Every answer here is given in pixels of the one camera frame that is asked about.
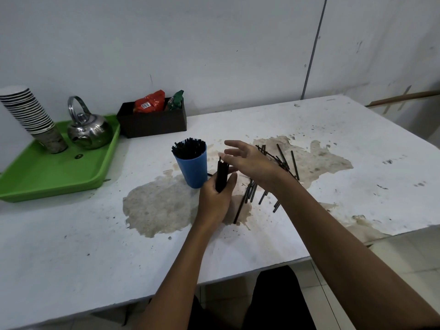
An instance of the green plastic tray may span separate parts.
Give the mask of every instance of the green plastic tray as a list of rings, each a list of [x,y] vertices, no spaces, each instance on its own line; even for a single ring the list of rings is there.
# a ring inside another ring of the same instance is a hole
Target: green plastic tray
[[[106,116],[106,119],[113,127],[113,139],[98,149],[86,150],[73,144],[67,136],[70,121],[56,123],[69,145],[64,152],[50,154],[40,143],[32,141],[0,175],[0,199],[18,202],[100,187],[121,128],[115,115]]]

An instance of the forearm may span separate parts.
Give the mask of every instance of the forearm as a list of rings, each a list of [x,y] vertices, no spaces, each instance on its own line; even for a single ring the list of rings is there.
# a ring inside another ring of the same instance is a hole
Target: forearm
[[[357,329],[417,329],[440,316],[284,172],[275,196]]]
[[[179,255],[146,307],[138,330],[188,327],[201,260],[210,236],[203,227],[191,228]]]

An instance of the tabletop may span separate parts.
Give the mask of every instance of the tabletop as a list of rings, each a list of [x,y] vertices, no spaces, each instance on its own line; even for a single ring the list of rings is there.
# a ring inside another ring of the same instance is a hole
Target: tabletop
[[[440,223],[440,151],[345,96],[192,116],[186,132],[121,138],[96,190],[0,202],[0,329],[123,305],[153,295],[194,219],[189,188],[171,153],[201,138],[208,170],[225,139],[278,143],[300,182],[363,242]],[[249,179],[239,176],[198,282],[209,283],[308,257],[276,199],[258,188],[232,224]]]

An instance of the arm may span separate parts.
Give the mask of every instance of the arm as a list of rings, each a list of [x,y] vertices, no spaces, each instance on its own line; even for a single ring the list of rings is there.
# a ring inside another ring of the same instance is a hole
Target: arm
[[[231,201],[237,174],[229,177],[221,193],[216,175],[201,188],[196,219],[156,295],[146,307],[137,330],[185,329],[191,314],[201,260],[212,234],[222,222]]]
[[[311,257],[357,329],[420,329],[440,316],[370,249],[331,216],[292,176],[255,147],[220,156],[281,202]]]

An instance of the wooden trim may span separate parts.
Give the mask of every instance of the wooden trim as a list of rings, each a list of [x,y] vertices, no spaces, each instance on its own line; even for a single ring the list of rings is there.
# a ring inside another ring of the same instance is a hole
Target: wooden trim
[[[437,95],[440,95],[440,90],[421,91],[421,92],[416,92],[414,94],[405,94],[405,95],[390,97],[387,99],[380,99],[378,101],[372,101],[370,104],[365,106],[367,108],[373,108],[380,105],[394,104],[398,102],[409,101],[411,99],[425,99],[427,97],[432,97]]]

